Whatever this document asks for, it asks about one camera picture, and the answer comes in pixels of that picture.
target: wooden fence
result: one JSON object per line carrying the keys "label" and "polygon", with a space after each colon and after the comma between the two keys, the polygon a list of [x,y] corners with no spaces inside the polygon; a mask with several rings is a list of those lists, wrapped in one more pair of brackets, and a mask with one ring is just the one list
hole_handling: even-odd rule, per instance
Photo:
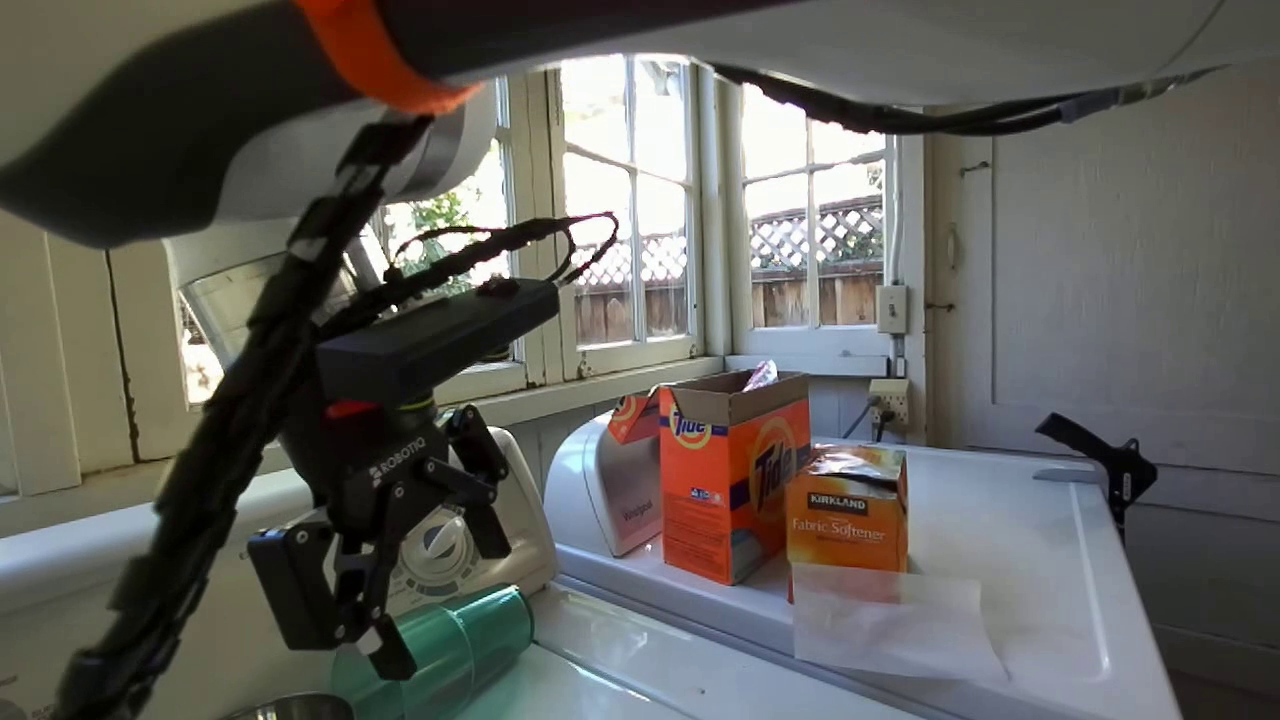
{"label": "wooden fence", "polygon": [[[854,194],[814,207],[814,260],[818,260],[818,322],[872,322],[877,282],[885,279],[881,194]],[[752,322],[780,328],[804,322],[804,249],[808,213],[783,207],[749,223],[752,245]],[[685,296],[685,245],[651,245],[644,257],[644,315],[648,334],[673,334],[689,328]],[[579,343],[631,339],[631,269],[586,270],[577,296]]]}

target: orange box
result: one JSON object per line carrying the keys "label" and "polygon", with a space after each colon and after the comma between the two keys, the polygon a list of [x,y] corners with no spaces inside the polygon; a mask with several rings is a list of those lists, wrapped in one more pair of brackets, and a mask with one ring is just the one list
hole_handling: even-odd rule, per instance
{"label": "orange box", "polygon": [[651,440],[664,424],[658,389],[622,395],[609,416],[609,436],[618,444]]}
{"label": "orange box", "polygon": [[789,561],[909,568],[909,457],[825,449],[789,480]]}
{"label": "orange box", "polygon": [[783,546],[783,480],[808,451],[808,384],[749,371],[664,390],[664,561],[735,584]]}

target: window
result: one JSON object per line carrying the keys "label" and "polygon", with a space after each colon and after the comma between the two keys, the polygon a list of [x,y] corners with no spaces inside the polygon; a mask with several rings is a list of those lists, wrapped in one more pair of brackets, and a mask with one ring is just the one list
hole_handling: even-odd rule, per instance
{"label": "window", "polygon": [[[371,279],[378,279],[378,270],[386,264],[403,269],[403,270],[419,270],[432,260],[461,250],[466,239],[474,236],[434,236],[424,245],[412,245],[412,236],[419,230],[434,230],[434,229],[502,229],[512,223],[512,113],[508,113],[508,85],[492,85],[488,93],[492,113],[494,113],[494,137],[480,160],[480,166],[455,185],[443,194],[432,201],[408,201],[408,204],[382,204],[371,223],[363,229],[360,239],[360,257],[369,260],[363,270],[371,270]],[[474,286],[488,277],[508,277],[512,260],[494,257],[488,264],[474,264],[463,279],[453,282],[455,286]]]}
{"label": "window", "polygon": [[610,207],[618,249],[577,282],[577,348],[689,357],[692,264],[692,69],[675,57],[601,57],[558,69],[563,207]]}
{"label": "window", "polygon": [[0,494],[173,457],[177,348],[161,245],[91,250],[0,213]]}
{"label": "window", "polygon": [[881,374],[888,339],[877,322],[888,245],[885,137],[843,133],[739,93],[739,236],[749,307],[739,339],[794,371]]}

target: green object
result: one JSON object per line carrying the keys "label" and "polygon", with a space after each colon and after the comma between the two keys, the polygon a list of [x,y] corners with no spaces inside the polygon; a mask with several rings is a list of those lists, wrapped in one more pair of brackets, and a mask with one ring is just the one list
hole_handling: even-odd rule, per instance
{"label": "green object", "polygon": [[531,607],[516,584],[419,607],[395,625],[414,659],[412,678],[378,678],[355,646],[330,664],[330,691],[355,708],[355,720],[455,717],[531,643]]}

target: black wire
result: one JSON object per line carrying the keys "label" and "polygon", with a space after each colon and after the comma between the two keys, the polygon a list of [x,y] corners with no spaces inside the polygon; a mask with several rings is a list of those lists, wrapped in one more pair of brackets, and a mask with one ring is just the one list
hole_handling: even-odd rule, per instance
{"label": "black wire", "polygon": [[854,105],[818,86],[789,85],[752,69],[711,63],[730,85],[757,85],[763,96],[780,105],[804,106],[812,118],[827,118],[853,133],[888,133],[888,137],[1015,137],[1047,124],[1066,124],[1102,106],[1137,105],[1171,93],[1176,85],[1198,79],[1208,73],[1171,76],[1154,85],[1073,93],[1073,96],[1039,96],[1039,101],[1007,101],[972,113],[903,113],[888,105]]}
{"label": "black wire", "polygon": [[577,257],[577,239],[572,239],[572,230],[563,230],[563,257],[551,269],[546,282],[563,279],[563,270],[572,269],[572,257]]}
{"label": "black wire", "polygon": [[432,230],[419,230],[419,236],[408,236],[390,249],[390,260],[399,260],[412,245],[427,245],[427,239],[439,239],[439,236],[492,236],[500,229],[480,229],[480,223],[448,223],[448,229],[432,229]]}
{"label": "black wire", "polygon": [[249,343],[202,403],[201,427],[154,494],[154,535],[111,595],[117,621],[94,646],[72,655],[54,720],[134,717],[201,607],[207,568],[235,522],[235,494],[280,436],[301,368],[313,351],[313,311],[330,293],[344,249],[378,204],[390,164],[432,118],[369,124],[344,157],[344,189],[309,204],[283,264],[249,315]]}
{"label": "black wire", "polygon": [[603,260],[603,250],[614,249],[618,221],[610,213],[596,213],[596,216],[582,216],[582,221],[610,221],[610,230],[582,264],[577,264],[566,277],[558,277],[558,282],[577,282],[593,264]]}
{"label": "black wire", "polygon": [[596,257],[582,264],[593,269],[610,245],[614,245],[614,229],[618,221],[610,213],[593,213],[593,216],[536,216],[536,221],[520,221],[512,229],[494,229],[488,230],[483,239],[453,250],[453,257],[439,257],[434,264],[427,264],[424,270],[412,270],[412,277],[399,277],[399,270],[386,270],[386,279],[378,286],[369,286],[360,293],[348,307],[338,307],[336,315],[327,315],[319,322],[319,334],[344,334],[344,331],[355,331],[355,328],[369,328],[374,322],[378,311],[403,304],[403,298],[414,298],[419,293],[432,293],[439,282],[448,282],[453,277],[463,277],[466,269],[474,269],[480,260],[492,260],[500,250],[516,250],[524,245],[536,245],[536,239],[546,239],[546,236],[558,236],[566,230],[572,223],[582,223],[582,221],[610,221],[610,236],[609,245],[596,249]]}
{"label": "black wire", "polygon": [[872,416],[877,395],[866,395],[866,403],[854,410],[854,418],[843,427],[843,440]]}
{"label": "black wire", "polygon": [[877,444],[885,440],[888,418],[893,418],[893,416],[877,416],[877,424],[872,424],[872,440],[877,440]]}

